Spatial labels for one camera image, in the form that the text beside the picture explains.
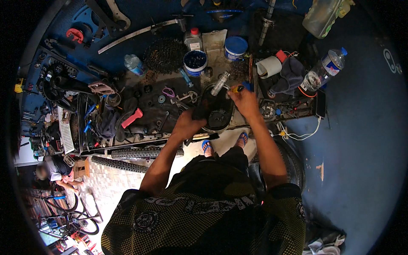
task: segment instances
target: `foot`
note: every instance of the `foot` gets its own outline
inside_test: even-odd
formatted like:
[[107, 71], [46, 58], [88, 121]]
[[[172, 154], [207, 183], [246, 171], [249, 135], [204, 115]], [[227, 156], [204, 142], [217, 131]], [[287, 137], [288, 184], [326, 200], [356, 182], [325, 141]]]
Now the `foot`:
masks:
[[204, 156], [205, 157], [213, 157], [214, 156], [214, 150], [213, 150], [213, 147], [211, 146], [210, 142], [207, 142], [207, 143], [205, 143], [203, 145], [203, 151], [204, 151]]
[[245, 135], [245, 133], [241, 133], [237, 142], [235, 143], [235, 146], [244, 148], [247, 143], [248, 143], [248, 137]]

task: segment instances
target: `bottle cap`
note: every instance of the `bottle cap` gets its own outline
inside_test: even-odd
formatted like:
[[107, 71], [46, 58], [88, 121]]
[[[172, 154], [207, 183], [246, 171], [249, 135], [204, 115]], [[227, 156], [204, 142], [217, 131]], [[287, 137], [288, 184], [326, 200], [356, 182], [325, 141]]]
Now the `bottle cap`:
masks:
[[191, 34], [192, 34], [192, 35], [198, 35], [198, 28], [197, 28], [197, 27], [193, 27], [193, 28], [191, 29]]
[[346, 49], [345, 48], [341, 48], [341, 52], [343, 53], [343, 55], [347, 55], [347, 51], [346, 51]]

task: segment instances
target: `white tile floor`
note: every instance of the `white tile floor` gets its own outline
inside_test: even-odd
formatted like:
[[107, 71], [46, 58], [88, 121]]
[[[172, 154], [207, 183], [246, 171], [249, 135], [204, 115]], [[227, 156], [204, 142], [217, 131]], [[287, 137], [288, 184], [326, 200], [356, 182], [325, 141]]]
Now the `white tile floor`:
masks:
[[[220, 137], [211, 141], [214, 150], [221, 156], [228, 151], [236, 142], [241, 132], [249, 133], [249, 128], [241, 128], [228, 130], [220, 134]], [[191, 143], [188, 147], [183, 148], [184, 156], [174, 159], [170, 170], [169, 183], [171, 178], [188, 163], [191, 159], [198, 155], [203, 155], [201, 149], [202, 142]], [[256, 144], [254, 140], [249, 139], [244, 148], [244, 153], [251, 160], [256, 153]], [[134, 161], [132, 163], [149, 166], [151, 164], [145, 161]], [[140, 183], [144, 174], [117, 170], [110, 167], [105, 167], [89, 162], [90, 177], [84, 176], [85, 185], [81, 187], [81, 197], [86, 204], [88, 212], [92, 215], [96, 214], [95, 202], [92, 198], [93, 193], [96, 204], [101, 212], [103, 222], [99, 223], [99, 234], [90, 236], [93, 242], [97, 243], [97, 248], [100, 250], [100, 238], [102, 232], [109, 222], [113, 210], [115, 210], [122, 194], [125, 190], [134, 188], [139, 189]], [[82, 205], [79, 203], [78, 211], [82, 210]]]

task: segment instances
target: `scissors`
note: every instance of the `scissors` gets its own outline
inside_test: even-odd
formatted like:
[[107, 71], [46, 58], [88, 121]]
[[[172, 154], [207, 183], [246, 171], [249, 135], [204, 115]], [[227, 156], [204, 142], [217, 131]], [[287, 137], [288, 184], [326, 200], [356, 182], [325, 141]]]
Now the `scissors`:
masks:
[[174, 93], [174, 91], [168, 87], [165, 87], [162, 90], [163, 94], [165, 94], [166, 96], [168, 96], [170, 98], [170, 100], [174, 101], [176, 103], [176, 105], [178, 107], [182, 106], [183, 108], [185, 108], [186, 110], [190, 109], [190, 107], [188, 107], [185, 103], [181, 102], [180, 100], [178, 100], [176, 98], [176, 94]]

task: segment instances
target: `hand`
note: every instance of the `hand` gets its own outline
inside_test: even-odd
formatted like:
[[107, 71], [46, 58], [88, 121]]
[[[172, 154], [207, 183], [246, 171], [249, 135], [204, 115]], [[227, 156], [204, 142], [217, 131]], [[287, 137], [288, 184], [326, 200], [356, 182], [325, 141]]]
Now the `hand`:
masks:
[[254, 92], [244, 89], [241, 92], [234, 93], [231, 90], [228, 91], [228, 95], [234, 101], [239, 112], [246, 118], [248, 122], [252, 119], [259, 117], [258, 100]]
[[207, 124], [205, 119], [203, 120], [192, 120], [191, 115], [193, 114], [193, 109], [184, 111], [177, 120], [176, 125], [173, 128], [171, 137], [175, 138], [178, 142], [190, 139], [199, 131], [202, 127]]

